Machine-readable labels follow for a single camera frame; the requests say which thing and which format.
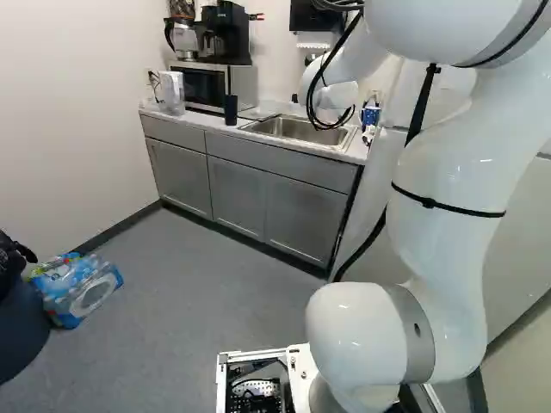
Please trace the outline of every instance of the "kitchenette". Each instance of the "kitchenette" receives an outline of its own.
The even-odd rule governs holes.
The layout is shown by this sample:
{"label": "kitchenette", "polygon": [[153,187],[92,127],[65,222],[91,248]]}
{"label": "kitchenette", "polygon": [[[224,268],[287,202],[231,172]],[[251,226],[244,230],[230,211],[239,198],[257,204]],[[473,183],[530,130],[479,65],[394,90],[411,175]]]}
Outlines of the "kitchenette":
{"label": "kitchenette", "polygon": [[[323,32],[344,18],[293,4],[296,29]],[[165,19],[177,59],[149,72],[153,97],[139,109],[159,197],[328,278],[368,155],[361,123],[319,130],[292,96],[262,100],[250,32],[264,13],[232,2],[197,8],[195,19],[184,11]]]}
{"label": "kitchenette", "polygon": [[276,113],[264,109],[263,119],[239,119],[236,126],[212,114],[142,108],[159,195],[328,269],[368,148],[356,126],[316,131],[298,105],[271,106]]}

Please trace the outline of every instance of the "sink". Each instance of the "sink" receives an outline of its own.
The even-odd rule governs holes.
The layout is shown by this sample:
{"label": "sink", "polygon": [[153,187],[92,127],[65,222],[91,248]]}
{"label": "sink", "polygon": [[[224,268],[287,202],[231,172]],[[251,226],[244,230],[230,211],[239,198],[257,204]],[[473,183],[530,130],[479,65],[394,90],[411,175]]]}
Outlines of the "sink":
{"label": "sink", "polygon": [[250,123],[239,129],[280,139],[298,140],[312,146],[346,151],[357,128],[341,126],[330,131],[317,131],[308,119],[278,115],[267,120]]}

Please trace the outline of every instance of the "gray cabinet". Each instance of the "gray cabinet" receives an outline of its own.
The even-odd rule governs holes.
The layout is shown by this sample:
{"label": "gray cabinet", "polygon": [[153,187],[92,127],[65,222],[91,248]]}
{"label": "gray cabinet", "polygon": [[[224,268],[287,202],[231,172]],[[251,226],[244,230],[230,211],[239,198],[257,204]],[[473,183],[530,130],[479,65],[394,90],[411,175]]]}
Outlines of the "gray cabinet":
{"label": "gray cabinet", "polygon": [[266,242],[326,267],[337,241],[348,197],[328,189],[266,174]]}
{"label": "gray cabinet", "polygon": [[146,143],[160,197],[212,219],[207,157],[153,139]]}
{"label": "gray cabinet", "polygon": [[216,222],[264,240],[266,174],[238,163],[208,157]]}

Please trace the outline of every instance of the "countertop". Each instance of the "countertop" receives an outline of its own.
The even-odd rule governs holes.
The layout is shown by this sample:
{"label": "countertop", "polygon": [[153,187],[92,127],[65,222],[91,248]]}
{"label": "countertop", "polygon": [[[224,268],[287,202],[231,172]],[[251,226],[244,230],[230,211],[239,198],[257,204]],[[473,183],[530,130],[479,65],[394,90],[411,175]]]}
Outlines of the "countertop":
{"label": "countertop", "polygon": [[[142,107],[139,109],[139,113],[146,116],[197,127],[205,131],[218,132],[237,138],[248,139],[266,145],[279,146],[293,151],[310,153],[313,155],[327,157],[330,159],[358,165],[363,165],[368,157],[368,148],[363,143],[362,131],[359,128],[356,132],[356,135],[350,142],[348,149],[346,151],[336,151],[331,148],[320,148],[309,145],[308,143],[301,143],[300,141],[296,140],[272,138],[270,136],[262,135],[260,133],[251,133],[239,129],[242,126],[252,123],[253,120],[238,119],[238,124],[236,126],[227,126],[224,122],[223,117],[211,114],[204,114],[187,110],[186,113],[182,116],[174,116],[161,112],[158,108],[155,107],[155,105],[142,104],[141,106]],[[273,108],[272,110],[274,114],[292,114],[295,116],[303,116],[306,118],[306,110],[300,105],[285,103],[274,105],[272,103],[271,107]]]}

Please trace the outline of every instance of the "cabinet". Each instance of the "cabinet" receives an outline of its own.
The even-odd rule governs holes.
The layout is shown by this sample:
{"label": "cabinet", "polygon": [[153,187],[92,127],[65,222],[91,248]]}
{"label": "cabinet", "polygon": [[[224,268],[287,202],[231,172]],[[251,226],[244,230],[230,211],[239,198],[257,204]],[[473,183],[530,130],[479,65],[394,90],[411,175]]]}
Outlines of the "cabinet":
{"label": "cabinet", "polygon": [[153,139],[146,144],[160,197],[212,219],[207,156]]}
{"label": "cabinet", "polygon": [[264,240],[266,174],[238,163],[208,157],[216,222]]}
{"label": "cabinet", "polygon": [[266,178],[266,242],[326,267],[348,197],[282,176],[266,174]]}

